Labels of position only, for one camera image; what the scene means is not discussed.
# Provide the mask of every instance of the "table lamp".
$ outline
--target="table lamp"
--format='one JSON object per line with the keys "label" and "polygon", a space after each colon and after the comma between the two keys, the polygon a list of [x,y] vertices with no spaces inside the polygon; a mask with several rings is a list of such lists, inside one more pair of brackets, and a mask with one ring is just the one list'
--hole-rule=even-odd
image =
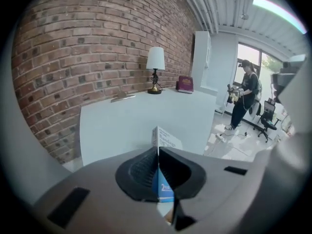
{"label": "table lamp", "polygon": [[162,90],[157,88],[158,83],[158,75],[156,74],[157,69],[165,70],[165,56],[164,49],[160,47],[152,47],[150,52],[148,53],[146,69],[154,69],[153,77],[151,78],[153,81],[152,88],[148,89],[147,92],[153,95],[161,94]]}

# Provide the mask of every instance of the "desk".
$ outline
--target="desk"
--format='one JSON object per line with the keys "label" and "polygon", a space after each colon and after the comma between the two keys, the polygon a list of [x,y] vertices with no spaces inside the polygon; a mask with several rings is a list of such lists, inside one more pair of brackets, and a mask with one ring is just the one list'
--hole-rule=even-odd
{"label": "desk", "polygon": [[179,93],[166,88],[111,103],[81,108],[80,147],[83,165],[139,148],[150,148],[159,126],[182,141],[183,149],[202,154],[210,134],[216,97],[202,92]]}

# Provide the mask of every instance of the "maroon book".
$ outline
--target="maroon book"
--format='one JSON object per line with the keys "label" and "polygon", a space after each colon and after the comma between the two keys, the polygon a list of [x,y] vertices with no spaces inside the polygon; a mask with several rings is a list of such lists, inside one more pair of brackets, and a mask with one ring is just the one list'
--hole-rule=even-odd
{"label": "maroon book", "polygon": [[188,94],[194,92],[193,78],[188,76],[179,76],[177,90]]}

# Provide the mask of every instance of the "book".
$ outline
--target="book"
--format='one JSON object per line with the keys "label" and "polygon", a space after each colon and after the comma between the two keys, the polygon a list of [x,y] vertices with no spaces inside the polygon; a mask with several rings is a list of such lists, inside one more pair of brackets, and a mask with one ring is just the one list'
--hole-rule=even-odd
{"label": "book", "polygon": [[[158,147],[157,153],[159,154],[159,147],[174,147],[182,150],[182,142],[170,133],[166,132],[159,126],[155,127],[152,131],[152,146]],[[166,178],[162,174],[159,166],[153,178],[152,190],[157,193],[159,202],[172,202],[174,201],[174,192],[170,188]]]}
{"label": "book", "polygon": [[193,78],[188,76],[179,76],[177,83],[177,90],[179,92],[191,94],[194,92]]}

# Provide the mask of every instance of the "black rectangular slot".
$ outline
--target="black rectangular slot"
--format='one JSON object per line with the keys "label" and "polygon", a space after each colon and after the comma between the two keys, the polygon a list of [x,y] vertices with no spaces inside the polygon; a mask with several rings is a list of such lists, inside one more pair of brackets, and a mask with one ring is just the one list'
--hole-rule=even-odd
{"label": "black rectangular slot", "polygon": [[90,190],[84,188],[74,188],[70,194],[48,215],[48,219],[65,229],[89,192]]}
{"label": "black rectangular slot", "polygon": [[241,169],[241,168],[237,168],[234,166],[228,166],[226,168],[224,168],[225,171],[228,171],[230,173],[234,173],[234,174],[239,174],[239,175],[245,175],[247,170],[246,169]]}

